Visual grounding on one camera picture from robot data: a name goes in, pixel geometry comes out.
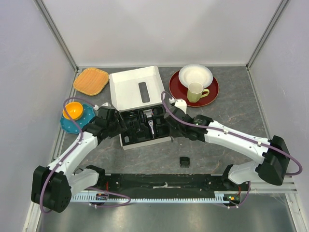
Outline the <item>silver black hair clipper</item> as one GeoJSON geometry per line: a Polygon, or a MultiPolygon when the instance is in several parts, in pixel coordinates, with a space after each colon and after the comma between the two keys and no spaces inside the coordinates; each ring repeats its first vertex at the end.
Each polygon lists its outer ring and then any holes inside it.
{"type": "Polygon", "coordinates": [[[154,120],[153,120],[153,111],[152,109],[144,110],[143,111],[145,116],[145,121],[148,123],[148,127],[150,130],[150,134],[152,138],[155,137],[155,131],[154,131],[154,120]]]}

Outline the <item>black guard comb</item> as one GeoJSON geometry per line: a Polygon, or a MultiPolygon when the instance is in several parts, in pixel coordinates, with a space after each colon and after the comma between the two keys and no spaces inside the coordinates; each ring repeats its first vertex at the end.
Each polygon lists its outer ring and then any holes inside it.
{"type": "Polygon", "coordinates": [[[179,165],[181,168],[189,168],[190,158],[189,157],[179,157],[179,165]]]}

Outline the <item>white cardboard box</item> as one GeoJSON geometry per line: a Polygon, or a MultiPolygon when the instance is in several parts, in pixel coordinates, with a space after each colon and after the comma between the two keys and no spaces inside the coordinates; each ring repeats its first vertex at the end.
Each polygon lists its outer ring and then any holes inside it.
{"type": "Polygon", "coordinates": [[[111,73],[109,79],[112,105],[120,113],[162,105],[164,86],[157,66],[111,73]]]}

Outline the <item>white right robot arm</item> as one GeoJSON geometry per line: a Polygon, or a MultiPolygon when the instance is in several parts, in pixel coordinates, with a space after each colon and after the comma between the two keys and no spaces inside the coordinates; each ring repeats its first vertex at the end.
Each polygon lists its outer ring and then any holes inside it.
{"type": "Polygon", "coordinates": [[[281,137],[268,139],[248,135],[223,126],[207,116],[190,117],[177,107],[171,107],[164,119],[172,137],[221,145],[250,158],[247,163],[226,167],[221,178],[224,189],[233,190],[244,182],[257,180],[275,186],[283,184],[290,159],[283,154],[288,149],[281,137]]]}

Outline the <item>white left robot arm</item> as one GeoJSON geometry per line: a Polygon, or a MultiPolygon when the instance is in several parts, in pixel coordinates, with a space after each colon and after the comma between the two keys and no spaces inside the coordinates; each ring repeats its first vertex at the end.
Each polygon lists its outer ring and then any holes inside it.
{"type": "Polygon", "coordinates": [[[94,165],[74,174],[81,161],[103,140],[126,130],[120,112],[103,105],[95,116],[80,129],[79,137],[56,160],[46,167],[38,166],[33,173],[31,201],[40,209],[63,212],[73,196],[93,187],[101,190],[106,185],[105,170],[94,165]]]}

